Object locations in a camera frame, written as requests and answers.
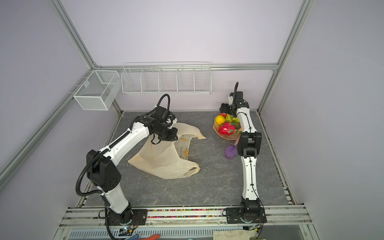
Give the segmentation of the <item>pink purple spatula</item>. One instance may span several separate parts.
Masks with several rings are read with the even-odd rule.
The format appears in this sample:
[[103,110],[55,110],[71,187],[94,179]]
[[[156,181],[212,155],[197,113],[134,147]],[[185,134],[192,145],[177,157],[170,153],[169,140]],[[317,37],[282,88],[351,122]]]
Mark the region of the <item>pink purple spatula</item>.
[[225,150],[225,158],[232,159],[238,154],[237,145],[239,143],[239,139],[237,139],[233,145],[230,145]]

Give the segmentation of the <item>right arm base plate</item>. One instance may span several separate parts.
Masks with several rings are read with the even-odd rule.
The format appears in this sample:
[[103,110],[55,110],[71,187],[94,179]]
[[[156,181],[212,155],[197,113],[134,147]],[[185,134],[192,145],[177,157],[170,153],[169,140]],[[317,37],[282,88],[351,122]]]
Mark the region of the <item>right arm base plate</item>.
[[240,207],[226,208],[223,211],[228,224],[264,224],[267,222],[265,209],[241,210]]

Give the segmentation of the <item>beige cloth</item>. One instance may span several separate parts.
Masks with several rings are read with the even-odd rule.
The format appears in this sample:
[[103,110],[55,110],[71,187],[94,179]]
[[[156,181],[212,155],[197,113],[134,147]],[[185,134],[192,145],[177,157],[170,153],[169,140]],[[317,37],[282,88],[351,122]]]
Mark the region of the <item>beige cloth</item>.
[[214,231],[213,240],[254,240],[258,236],[256,231],[230,230]]

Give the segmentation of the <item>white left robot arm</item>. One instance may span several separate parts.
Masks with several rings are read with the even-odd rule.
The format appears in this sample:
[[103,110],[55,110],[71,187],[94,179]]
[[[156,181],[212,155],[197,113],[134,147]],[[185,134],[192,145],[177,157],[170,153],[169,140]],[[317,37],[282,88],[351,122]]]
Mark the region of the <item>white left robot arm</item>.
[[159,142],[174,142],[178,139],[175,115],[167,108],[157,106],[152,111],[138,115],[129,128],[116,140],[100,149],[87,154],[87,165],[81,173],[86,176],[107,207],[106,219],[114,219],[118,225],[129,225],[134,218],[132,206],[121,188],[122,175],[118,170],[120,161],[140,141],[152,136]]

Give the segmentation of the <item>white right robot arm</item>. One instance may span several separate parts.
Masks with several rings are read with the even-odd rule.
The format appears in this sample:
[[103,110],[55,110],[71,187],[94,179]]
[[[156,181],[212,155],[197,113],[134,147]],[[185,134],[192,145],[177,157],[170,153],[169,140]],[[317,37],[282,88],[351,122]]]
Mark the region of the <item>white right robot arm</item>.
[[237,152],[243,165],[243,192],[239,206],[238,220],[244,223],[263,223],[264,208],[257,191],[256,164],[260,153],[262,134],[255,128],[250,114],[249,103],[243,93],[234,91],[229,102],[222,104],[220,112],[239,118],[242,133],[237,144]]

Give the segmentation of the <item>pink wavy fruit plate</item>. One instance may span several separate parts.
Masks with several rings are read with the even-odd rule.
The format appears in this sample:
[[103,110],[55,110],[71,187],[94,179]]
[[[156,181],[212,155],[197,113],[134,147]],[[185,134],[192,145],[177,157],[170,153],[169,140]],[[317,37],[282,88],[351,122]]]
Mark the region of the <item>pink wavy fruit plate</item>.
[[239,118],[229,114],[219,114],[216,116],[213,128],[219,136],[231,141],[239,139],[242,133]]

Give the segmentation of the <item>green chayote fruit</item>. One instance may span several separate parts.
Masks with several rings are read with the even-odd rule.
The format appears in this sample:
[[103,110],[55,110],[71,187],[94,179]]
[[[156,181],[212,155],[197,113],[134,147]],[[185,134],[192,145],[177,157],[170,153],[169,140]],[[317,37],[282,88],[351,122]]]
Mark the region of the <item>green chayote fruit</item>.
[[226,115],[226,122],[240,124],[239,118],[229,114]]

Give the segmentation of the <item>yellow lemon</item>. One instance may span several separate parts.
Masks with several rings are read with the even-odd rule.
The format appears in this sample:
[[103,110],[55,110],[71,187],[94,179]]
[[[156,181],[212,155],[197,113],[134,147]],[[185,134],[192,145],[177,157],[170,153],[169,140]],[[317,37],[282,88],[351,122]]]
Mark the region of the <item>yellow lemon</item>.
[[226,118],[222,115],[218,115],[215,117],[215,123],[218,125],[218,126],[221,126],[222,124],[224,124],[226,122]]

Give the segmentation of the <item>red dragon fruit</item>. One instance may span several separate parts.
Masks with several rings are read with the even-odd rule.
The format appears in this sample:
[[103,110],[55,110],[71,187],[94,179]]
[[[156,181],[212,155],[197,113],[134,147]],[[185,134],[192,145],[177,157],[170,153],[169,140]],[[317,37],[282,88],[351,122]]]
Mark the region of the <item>red dragon fruit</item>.
[[235,134],[241,126],[236,123],[225,122],[219,127],[219,133],[225,136],[231,136]]

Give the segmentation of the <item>small white mesh basket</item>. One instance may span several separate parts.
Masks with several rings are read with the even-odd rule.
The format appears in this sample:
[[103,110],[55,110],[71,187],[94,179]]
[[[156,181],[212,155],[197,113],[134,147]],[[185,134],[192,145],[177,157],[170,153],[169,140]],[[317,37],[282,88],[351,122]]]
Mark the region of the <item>small white mesh basket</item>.
[[108,111],[121,87],[118,71],[94,70],[74,93],[74,98],[83,110]]

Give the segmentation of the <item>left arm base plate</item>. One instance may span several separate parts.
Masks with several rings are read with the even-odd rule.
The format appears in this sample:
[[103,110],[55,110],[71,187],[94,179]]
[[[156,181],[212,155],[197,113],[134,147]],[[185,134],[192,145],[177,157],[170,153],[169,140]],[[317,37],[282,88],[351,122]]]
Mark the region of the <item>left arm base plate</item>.
[[128,209],[121,214],[107,211],[106,219],[109,226],[142,226],[146,224],[147,209]]

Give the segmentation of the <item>cream plastic bag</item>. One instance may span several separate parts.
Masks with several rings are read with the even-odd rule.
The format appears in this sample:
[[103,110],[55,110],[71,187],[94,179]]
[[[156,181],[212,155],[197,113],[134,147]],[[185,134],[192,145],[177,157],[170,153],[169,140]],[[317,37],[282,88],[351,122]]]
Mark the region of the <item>cream plastic bag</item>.
[[200,171],[199,164],[189,161],[189,149],[193,138],[206,137],[194,126],[176,123],[178,140],[157,145],[147,140],[140,151],[128,163],[156,177],[171,180],[188,178]]

